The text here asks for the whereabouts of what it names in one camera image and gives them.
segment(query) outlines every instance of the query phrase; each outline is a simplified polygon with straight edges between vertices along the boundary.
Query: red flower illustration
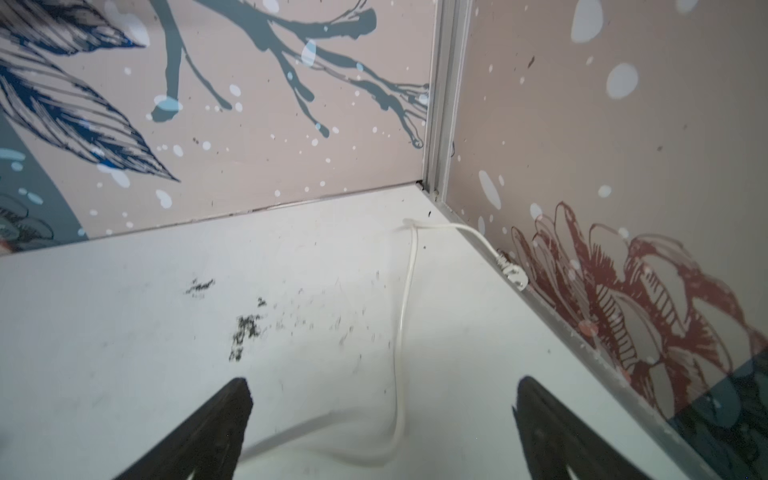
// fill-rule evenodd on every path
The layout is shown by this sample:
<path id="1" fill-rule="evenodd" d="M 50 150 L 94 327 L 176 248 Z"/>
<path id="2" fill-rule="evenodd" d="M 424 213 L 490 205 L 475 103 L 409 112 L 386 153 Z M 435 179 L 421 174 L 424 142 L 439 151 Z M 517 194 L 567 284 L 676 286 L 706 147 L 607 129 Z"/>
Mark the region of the red flower illustration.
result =
<path id="1" fill-rule="evenodd" d="M 511 231 L 529 288 L 665 418 L 701 396 L 722 415 L 711 387 L 768 346 L 728 286 L 669 237 L 596 223 L 585 239 L 565 203 L 535 227 L 530 243 Z"/>

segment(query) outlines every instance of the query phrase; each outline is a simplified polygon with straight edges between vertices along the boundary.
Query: decorative wall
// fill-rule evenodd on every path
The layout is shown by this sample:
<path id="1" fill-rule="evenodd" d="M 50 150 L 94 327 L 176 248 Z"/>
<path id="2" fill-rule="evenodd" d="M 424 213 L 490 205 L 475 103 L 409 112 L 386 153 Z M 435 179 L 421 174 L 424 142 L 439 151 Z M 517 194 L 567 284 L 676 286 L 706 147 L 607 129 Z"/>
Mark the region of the decorative wall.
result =
<path id="1" fill-rule="evenodd" d="M 418 180 L 403 0 L 0 0 L 0 252 Z"/>
<path id="2" fill-rule="evenodd" d="M 723 478 L 768 478 L 768 6 L 475 0 L 448 205 Z"/>

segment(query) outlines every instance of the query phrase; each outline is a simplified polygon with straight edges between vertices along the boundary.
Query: electrical cord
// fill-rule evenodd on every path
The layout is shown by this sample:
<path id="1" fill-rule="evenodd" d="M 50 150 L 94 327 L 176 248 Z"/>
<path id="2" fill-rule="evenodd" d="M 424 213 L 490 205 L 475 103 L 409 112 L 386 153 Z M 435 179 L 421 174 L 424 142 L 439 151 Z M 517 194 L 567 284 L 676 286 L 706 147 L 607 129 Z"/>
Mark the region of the electrical cord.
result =
<path id="1" fill-rule="evenodd" d="M 416 256 L 419 253 L 419 229 L 448 229 L 454 228 L 456 230 L 463 230 L 475 235 L 483 244 L 485 248 L 494 257 L 497 265 L 501 268 L 502 273 L 512 281 L 520 290 L 523 290 L 528 285 L 528 278 L 522 268 L 518 265 L 508 261 L 504 255 L 498 253 L 490 242 L 472 227 L 464 225 L 463 223 L 424 223 L 416 220 L 405 218 L 403 224 L 409 227 L 411 230 L 411 253 L 408 260 L 408 271 L 406 274 L 406 284 L 402 293 L 402 303 L 400 307 L 400 318 L 397 322 L 397 328 L 395 332 L 395 345 L 393 350 L 393 363 L 395 370 L 395 420 L 394 431 L 389 441 L 376 449 L 369 451 L 353 451 L 345 449 L 334 449 L 328 447 L 308 447 L 305 448 L 311 452 L 319 453 L 321 455 L 327 455 L 335 460 L 346 463 L 348 465 L 374 467 L 381 466 L 389 462 L 395 457 L 397 449 L 402 441 L 402 437 L 406 431 L 406 386 L 404 380 L 404 374 L 402 371 L 402 338 L 403 327 L 405 325 L 406 310 L 408 308 L 408 299 L 411 293 L 411 283 L 413 281 L 413 272 L 416 265 Z M 340 412 L 330 412 L 325 415 L 317 416 L 313 419 L 306 420 L 298 425 L 295 425 L 283 432 L 272 435 L 257 444 L 244 449 L 240 454 L 238 460 L 238 467 L 245 462 L 249 462 L 261 455 L 276 449 L 282 445 L 285 445 L 294 440 L 300 439 L 310 433 L 317 432 L 320 429 L 324 429 L 331 425 L 336 425 L 341 422 L 348 422 L 353 419 L 359 419 L 362 416 L 362 412 L 358 409 L 347 409 Z"/>

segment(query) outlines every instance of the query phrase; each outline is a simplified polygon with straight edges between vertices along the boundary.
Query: blue leaf illustration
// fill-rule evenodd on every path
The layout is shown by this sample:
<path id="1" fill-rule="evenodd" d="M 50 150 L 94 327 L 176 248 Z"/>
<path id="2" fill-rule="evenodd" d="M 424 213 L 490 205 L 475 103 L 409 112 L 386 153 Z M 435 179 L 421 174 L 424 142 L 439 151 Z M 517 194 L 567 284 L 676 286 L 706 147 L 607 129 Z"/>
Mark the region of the blue leaf illustration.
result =
<path id="1" fill-rule="evenodd" d="M 0 31 L 57 55 L 142 46 L 85 0 L 0 0 Z"/>
<path id="2" fill-rule="evenodd" d="M 0 107 L 49 144 L 83 160 L 176 180 L 128 119 L 82 81 L 0 38 Z"/>

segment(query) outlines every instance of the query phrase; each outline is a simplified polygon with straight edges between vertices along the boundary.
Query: floral pattern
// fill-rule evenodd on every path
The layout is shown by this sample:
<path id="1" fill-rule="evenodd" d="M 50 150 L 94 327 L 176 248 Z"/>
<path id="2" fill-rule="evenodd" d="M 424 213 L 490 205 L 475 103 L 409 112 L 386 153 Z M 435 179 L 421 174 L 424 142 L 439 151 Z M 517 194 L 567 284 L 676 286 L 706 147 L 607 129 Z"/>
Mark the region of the floral pattern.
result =
<path id="1" fill-rule="evenodd" d="M 758 385 L 768 386 L 768 365 L 759 355 L 768 341 L 734 292 L 675 239 L 630 239 L 599 223 L 584 237 L 565 203 L 553 220 L 539 215 L 535 229 L 530 243 L 511 230 L 509 255 L 529 288 L 724 478 L 760 478 L 755 438 L 768 438 L 768 410 Z"/>

